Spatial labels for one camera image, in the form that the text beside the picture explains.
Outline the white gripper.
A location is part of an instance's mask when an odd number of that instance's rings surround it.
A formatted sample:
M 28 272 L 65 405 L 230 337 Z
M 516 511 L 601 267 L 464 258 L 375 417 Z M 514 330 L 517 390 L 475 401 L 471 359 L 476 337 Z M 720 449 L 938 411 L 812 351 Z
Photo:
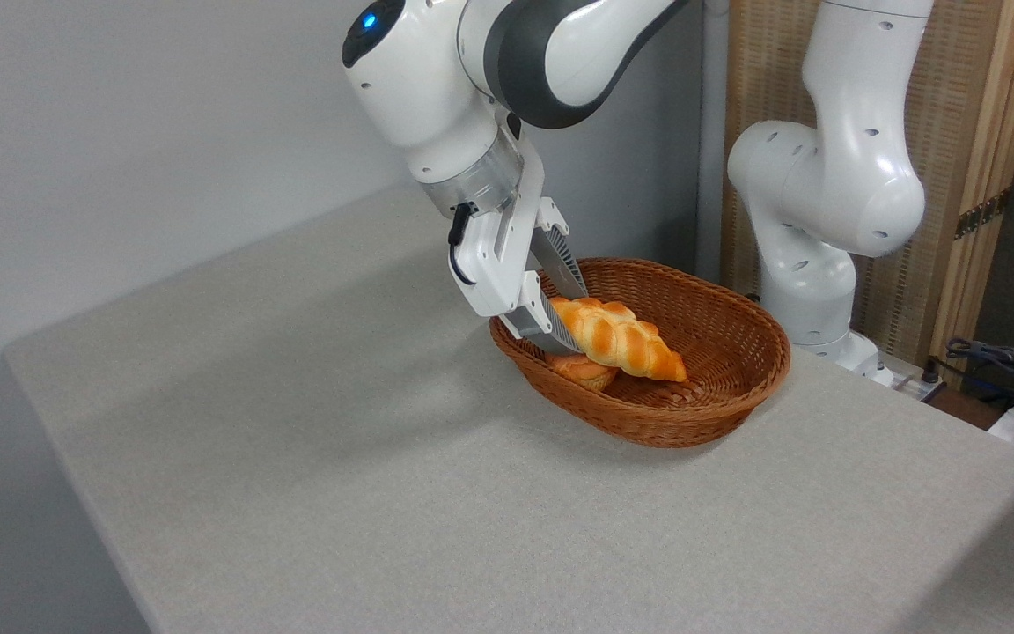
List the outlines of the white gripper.
M 561 297 L 589 296 L 567 241 L 568 222 L 552 198 L 540 198 L 546 174 L 533 146 L 496 133 L 461 177 L 459 211 L 467 221 L 450 264 L 470 308 L 479 316 L 500 314 L 516 340 L 552 356 L 579 356 L 583 351 L 540 288 L 539 274 L 525 273 L 531 252 Z

